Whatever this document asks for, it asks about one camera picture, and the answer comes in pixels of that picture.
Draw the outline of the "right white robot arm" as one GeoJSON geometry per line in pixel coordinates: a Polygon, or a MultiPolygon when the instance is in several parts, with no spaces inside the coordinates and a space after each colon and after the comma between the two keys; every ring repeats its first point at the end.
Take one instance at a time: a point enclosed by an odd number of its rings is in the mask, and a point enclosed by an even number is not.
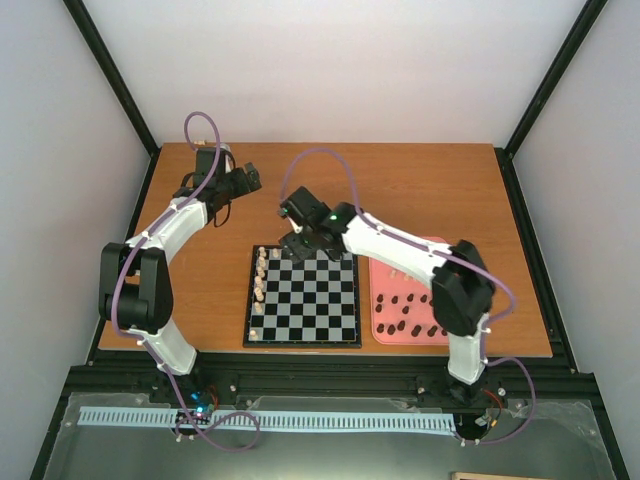
{"type": "Polygon", "coordinates": [[[278,215],[292,226],[279,244],[294,263],[317,251],[333,260],[351,253],[386,264],[428,288],[434,319],[448,333],[449,382],[460,388],[478,386],[487,364],[483,335],[496,287],[473,244],[428,241],[347,202],[331,209],[306,187],[281,199],[278,215]]]}

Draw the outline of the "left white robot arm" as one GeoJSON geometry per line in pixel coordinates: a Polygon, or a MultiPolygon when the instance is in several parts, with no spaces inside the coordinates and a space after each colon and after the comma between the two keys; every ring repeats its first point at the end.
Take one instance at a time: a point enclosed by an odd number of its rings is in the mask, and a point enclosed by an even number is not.
{"type": "Polygon", "coordinates": [[[198,148],[195,170],[164,212],[138,235],[101,252],[99,314],[116,334],[147,349],[159,370],[175,375],[172,388],[186,402],[206,395],[208,378],[194,368],[197,350],[172,318],[170,263],[220,210],[260,188],[257,169],[238,167],[228,145],[198,148]]]}

